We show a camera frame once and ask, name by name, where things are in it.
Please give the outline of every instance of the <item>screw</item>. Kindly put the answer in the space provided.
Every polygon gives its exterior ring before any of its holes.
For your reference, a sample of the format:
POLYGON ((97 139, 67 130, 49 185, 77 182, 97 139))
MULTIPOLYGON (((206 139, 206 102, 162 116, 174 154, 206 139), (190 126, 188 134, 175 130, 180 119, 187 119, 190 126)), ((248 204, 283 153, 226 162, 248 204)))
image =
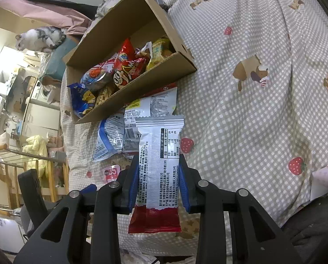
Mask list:
POLYGON ((72 190, 70 193, 69 193, 69 196, 72 197, 72 198, 76 198, 80 195, 80 191, 78 190, 72 190))
POLYGON ((239 195, 240 196, 248 196, 248 190, 240 189, 239 190, 239 195))
POLYGON ((119 182, 118 181, 112 181, 111 183, 109 183, 109 187, 111 188, 117 188, 119 186, 119 182))
POLYGON ((207 187, 208 186, 208 182, 206 181, 206 180, 200 180, 199 182, 198 182, 198 185, 200 186, 200 187, 207 187))

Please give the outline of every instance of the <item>cardboard box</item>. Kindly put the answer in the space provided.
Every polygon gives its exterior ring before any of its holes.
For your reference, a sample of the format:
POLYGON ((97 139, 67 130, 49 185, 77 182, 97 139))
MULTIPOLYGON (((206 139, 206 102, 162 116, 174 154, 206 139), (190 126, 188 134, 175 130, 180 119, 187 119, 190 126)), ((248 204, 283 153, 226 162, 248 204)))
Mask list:
POLYGON ((100 121, 145 93, 196 71, 189 49, 183 45, 166 12, 154 0, 121 0, 87 34, 67 62, 68 84, 80 82, 94 65, 118 52, 128 37, 134 47, 143 47, 167 35, 175 49, 168 59, 146 71, 85 117, 72 114, 76 124, 100 121))

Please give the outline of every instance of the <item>bed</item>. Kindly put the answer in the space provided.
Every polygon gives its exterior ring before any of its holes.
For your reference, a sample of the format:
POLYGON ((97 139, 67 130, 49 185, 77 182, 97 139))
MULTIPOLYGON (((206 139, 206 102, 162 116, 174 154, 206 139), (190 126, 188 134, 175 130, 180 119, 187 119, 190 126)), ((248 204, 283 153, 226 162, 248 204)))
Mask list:
MULTIPOLYGON (((312 172, 328 166, 328 16, 317 0, 164 0, 195 57, 197 72, 178 81, 182 137, 194 140, 190 167, 219 188, 247 188, 279 226, 310 201, 312 172), (293 170, 289 162, 302 159, 293 170)), ((98 8, 95 24, 102 17, 98 8)), ((98 123, 74 125, 64 74, 61 123, 69 188, 103 185, 100 169, 129 162, 91 161, 98 123)), ((129 235, 121 248, 158 256, 195 255, 199 215, 179 207, 182 233, 129 235)), ((231 253, 230 225, 227 251, 231 253)))

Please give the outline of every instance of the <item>cat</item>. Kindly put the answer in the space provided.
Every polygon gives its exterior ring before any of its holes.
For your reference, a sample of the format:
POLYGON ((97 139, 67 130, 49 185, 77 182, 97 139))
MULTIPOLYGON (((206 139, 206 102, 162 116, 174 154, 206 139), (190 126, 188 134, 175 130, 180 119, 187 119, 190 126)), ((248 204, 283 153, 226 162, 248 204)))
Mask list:
POLYGON ((52 53, 64 42, 66 35, 56 27, 40 27, 16 35, 15 38, 15 46, 19 51, 28 49, 30 51, 52 53))

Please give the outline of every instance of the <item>washing machine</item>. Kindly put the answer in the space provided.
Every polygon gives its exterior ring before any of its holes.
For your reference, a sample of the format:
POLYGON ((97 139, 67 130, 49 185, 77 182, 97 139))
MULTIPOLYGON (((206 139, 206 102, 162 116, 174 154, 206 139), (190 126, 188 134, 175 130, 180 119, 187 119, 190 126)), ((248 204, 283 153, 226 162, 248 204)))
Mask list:
POLYGON ((50 102, 53 99, 60 99, 60 89, 51 90, 49 86, 43 86, 40 81, 37 81, 31 94, 30 103, 60 110, 59 102, 50 102))

